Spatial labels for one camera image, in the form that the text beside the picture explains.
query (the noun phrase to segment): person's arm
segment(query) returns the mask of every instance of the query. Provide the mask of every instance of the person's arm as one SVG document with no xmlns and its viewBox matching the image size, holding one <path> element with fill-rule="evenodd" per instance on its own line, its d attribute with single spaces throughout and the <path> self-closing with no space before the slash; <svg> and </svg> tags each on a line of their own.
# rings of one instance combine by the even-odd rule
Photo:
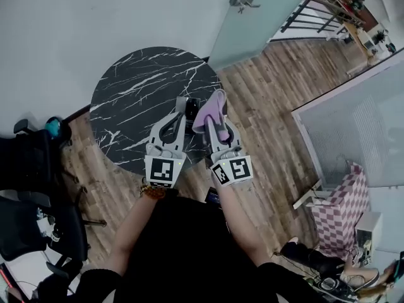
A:
<svg viewBox="0 0 404 303">
<path fill-rule="evenodd" d="M 131 208 L 115 235 L 111 252 L 104 266 L 106 270 L 112 270 L 121 276 L 125 274 L 132 249 L 149 221 L 156 203 L 156 199 L 144 195 Z"/>
<path fill-rule="evenodd" d="M 232 186 L 222 187 L 214 174 L 212 174 L 212 179 L 220 198 L 220 205 L 227 225 L 236 243 L 256 266 L 269 262 L 265 243 L 242 209 Z"/>
</svg>

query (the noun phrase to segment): hardwood floor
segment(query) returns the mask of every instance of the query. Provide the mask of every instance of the hardwood floor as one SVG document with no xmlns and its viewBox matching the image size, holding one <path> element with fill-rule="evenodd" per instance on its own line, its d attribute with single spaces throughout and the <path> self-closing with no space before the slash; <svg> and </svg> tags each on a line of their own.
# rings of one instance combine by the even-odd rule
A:
<svg viewBox="0 0 404 303">
<path fill-rule="evenodd" d="M 290 112 L 347 80 L 345 72 L 360 62 L 355 45 L 323 40 L 274 42 L 259 57 L 219 72 L 228 95 L 228 113 L 252 157 L 254 180 L 236 186 L 237 196 L 264 239 L 268 254 L 292 236 L 316 243 L 309 212 L 292 204 L 317 177 Z M 105 219 L 106 228 L 88 227 L 89 260 L 101 266 L 114 234 L 138 197 L 141 176 L 114 165 L 98 149 L 89 114 L 71 122 L 73 146 L 64 163 L 88 189 L 83 215 Z M 203 201 L 212 183 L 204 163 L 181 173 L 181 196 Z M 300 272 L 283 258 L 273 261 Z"/>
</svg>

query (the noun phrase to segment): white frame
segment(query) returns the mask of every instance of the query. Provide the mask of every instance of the white frame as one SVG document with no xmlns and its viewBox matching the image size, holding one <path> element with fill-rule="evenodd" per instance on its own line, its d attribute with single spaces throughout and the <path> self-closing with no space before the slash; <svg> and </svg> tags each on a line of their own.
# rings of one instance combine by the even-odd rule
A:
<svg viewBox="0 0 404 303">
<path fill-rule="evenodd" d="M 306 127 L 303 125 L 301 118 L 300 118 L 300 114 L 303 113 L 306 110 L 309 110 L 313 107 L 315 107 L 316 105 L 329 100 L 333 97 L 335 97 L 336 95 L 347 91 L 348 89 L 358 85 L 359 83 L 362 83 L 363 81 L 371 78 L 374 75 L 377 75 L 378 73 L 384 71 L 385 69 L 388 69 L 392 66 L 395 66 L 397 64 L 399 64 L 400 62 L 404 61 L 404 52 L 403 50 L 400 50 L 399 52 L 397 52 L 396 54 L 392 55 L 391 57 L 389 57 L 388 59 L 386 59 L 383 62 L 380 62 L 379 64 L 373 66 L 372 68 L 370 68 L 369 70 L 367 70 L 366 72 L 352 78 L 351 80 L 345 82 L 344 84 L 336 87 L 335 89 L 323 94 L 322 96 L 314 99 L 313 101 L 310 101 L 308 103 L 306 103 L 305 105 L 295 109 L 292 111 L 292 116 L 296 122 L 296 125 L 303 137 L 304 143 L 307 146 L 307 149 L 309 150 L 309 154 L 311 157 L 311 160 L 313 161 L 314 164 L 314 168 L 316 169 L 317 175 L 320 178 L 321 181 L 324 181 L 324 174 L 323 174 L 323 170 L 321 169 L 321 165 L 317 156 L 317 153 L 313 147 L 313 144 L 311 142 L 309 133 L 307 132 Z"/>
</svg>

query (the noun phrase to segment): marble tabletop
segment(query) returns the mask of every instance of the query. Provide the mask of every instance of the marble tabletop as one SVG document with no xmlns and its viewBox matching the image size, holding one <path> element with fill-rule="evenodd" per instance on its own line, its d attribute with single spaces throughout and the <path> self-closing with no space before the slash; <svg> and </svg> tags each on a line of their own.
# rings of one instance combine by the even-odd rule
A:
<svg viewBox="0 0 404 303">
<path fill-rule="evenodd" d="M 116 165 L 145 175 L 152 126 L 175 111 L 177 96 L 202 106 L 221 83 L 204 60 L 172 47 L 149 47 L 115 62 L 93 93 L 90 122 L 95 141 Z M 187 134 L 185 169 L 205 155 L 200 135 Z"/>
</svg>

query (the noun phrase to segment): frosted glass panel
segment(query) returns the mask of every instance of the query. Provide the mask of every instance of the frosted glass panel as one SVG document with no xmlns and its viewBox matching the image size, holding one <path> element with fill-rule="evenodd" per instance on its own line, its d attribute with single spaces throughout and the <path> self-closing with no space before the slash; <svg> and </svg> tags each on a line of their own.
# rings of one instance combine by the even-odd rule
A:
<svg viewBox="0 0 404 303">
<path fill-rule="evenodd" d="M 404 62 L 300 113 L 325 184 L 365 168 L 372 187 L 404 185 Z"/>
</svg>

